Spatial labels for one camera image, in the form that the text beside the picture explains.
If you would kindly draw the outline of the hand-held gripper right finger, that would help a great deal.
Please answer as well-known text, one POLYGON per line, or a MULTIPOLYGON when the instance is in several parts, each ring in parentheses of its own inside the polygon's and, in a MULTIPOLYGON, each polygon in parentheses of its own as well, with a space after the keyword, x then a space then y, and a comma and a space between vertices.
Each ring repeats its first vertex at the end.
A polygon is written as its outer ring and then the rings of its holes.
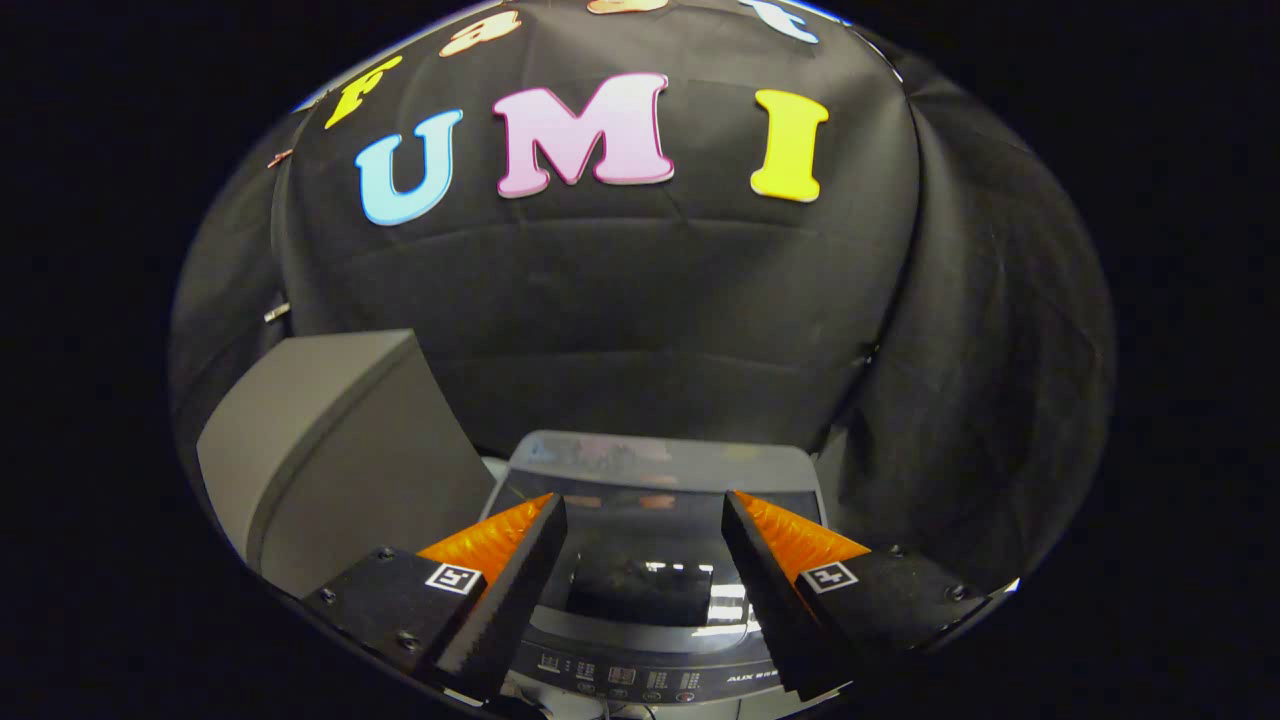
POLYGON ((724 495, 721 532, 783 688, 801 700, 918 666, 995 601, 920 553, 869 548, 739 489, 724 495))

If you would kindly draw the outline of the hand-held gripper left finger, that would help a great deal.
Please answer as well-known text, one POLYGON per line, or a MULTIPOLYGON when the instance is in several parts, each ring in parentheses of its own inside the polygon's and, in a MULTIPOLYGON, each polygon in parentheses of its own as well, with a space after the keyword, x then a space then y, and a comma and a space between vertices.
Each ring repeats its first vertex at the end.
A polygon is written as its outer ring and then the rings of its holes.
POLYGON ((379 547, 301 603, 325 628, 419 684, 499 694, 568 529, 547 493, 410 552, 379 547))

